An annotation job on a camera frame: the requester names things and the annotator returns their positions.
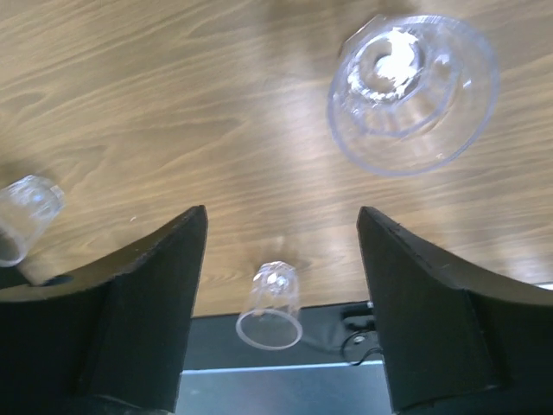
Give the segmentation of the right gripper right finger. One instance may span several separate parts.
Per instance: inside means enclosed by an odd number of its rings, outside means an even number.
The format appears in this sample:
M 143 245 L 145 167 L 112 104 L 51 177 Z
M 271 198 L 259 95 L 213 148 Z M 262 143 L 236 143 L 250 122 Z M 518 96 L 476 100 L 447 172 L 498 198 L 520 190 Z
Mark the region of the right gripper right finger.
M 551 413 L 550 290 L 474 265 L 373 207 L 357 228 L 394 413 Z

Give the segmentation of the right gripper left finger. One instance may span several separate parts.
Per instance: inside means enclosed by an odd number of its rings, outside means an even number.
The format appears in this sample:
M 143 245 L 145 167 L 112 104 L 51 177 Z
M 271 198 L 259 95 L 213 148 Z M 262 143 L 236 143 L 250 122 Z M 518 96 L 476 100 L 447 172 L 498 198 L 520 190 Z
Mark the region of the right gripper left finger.
M 47 284 L 2 269 L 2 413 L 173 412 L 206 242 L 199 205 Z

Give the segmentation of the clear faceted glass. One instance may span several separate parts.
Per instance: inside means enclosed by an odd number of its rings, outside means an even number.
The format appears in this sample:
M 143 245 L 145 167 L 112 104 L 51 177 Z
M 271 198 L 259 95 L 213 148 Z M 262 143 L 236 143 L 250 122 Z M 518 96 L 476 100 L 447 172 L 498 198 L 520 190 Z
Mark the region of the clear faceted glass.
M 485 130 L 499 94 L 488 39 L 448 16 L 375 16 L 340 51 L 327 119 L 340 150 L 381 176 L 456 159 Z

